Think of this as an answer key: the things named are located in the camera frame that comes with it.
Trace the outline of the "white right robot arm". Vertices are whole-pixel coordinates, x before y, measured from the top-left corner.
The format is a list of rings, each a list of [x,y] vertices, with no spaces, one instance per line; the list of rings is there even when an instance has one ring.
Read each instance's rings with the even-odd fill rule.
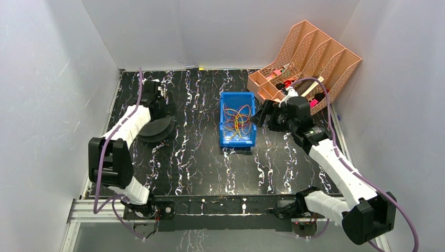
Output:
[[[302,217],[321,214],[340,225],[357,245],[394,229],[395,197],[391,192],[378,192],[358,178],[359,173],[335,146],[333,135],[314,123],[310,105],[304,97],[292,97],[284,104],[266,100],[250,122],[258,127],[266,125],[271,131],[290,133],[295,143],[329,175],[344,197],[338,200],[311,186],[297,192],[293,203],[270,209],[271,214],[277,217],[285,213]]]

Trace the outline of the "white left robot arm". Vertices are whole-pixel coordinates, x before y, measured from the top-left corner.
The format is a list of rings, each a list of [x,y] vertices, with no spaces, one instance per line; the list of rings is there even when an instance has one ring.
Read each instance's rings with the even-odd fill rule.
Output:
[[[96,184],[96,213],[101,209],[98,196],[104,186],[137,216],[151,218],[156,214],[153,193],[134,176],[130,147],[136,138],[146,143],[167,139],[173,132],[177,109],[158,79],[140,82],[139,91],[136,103],[128,107],[116,125],[88,143],[88,173],[89,180]]]

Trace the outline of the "black cable spool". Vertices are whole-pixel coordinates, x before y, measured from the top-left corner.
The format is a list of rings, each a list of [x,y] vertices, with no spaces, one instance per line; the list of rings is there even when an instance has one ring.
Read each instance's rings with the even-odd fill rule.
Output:
[[[175,116],[151,121],[139,131],[138,137],[147,143],[163,141],[173,132],[175,122]]]

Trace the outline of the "blue plastic bin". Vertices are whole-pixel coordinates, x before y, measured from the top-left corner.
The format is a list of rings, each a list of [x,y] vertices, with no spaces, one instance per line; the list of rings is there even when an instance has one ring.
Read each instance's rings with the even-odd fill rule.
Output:
[[[255,112],[255,97],[252,92],[222,92],[219,121],[220,147],[254,147],[257,128],[250,122],[250,118]]]

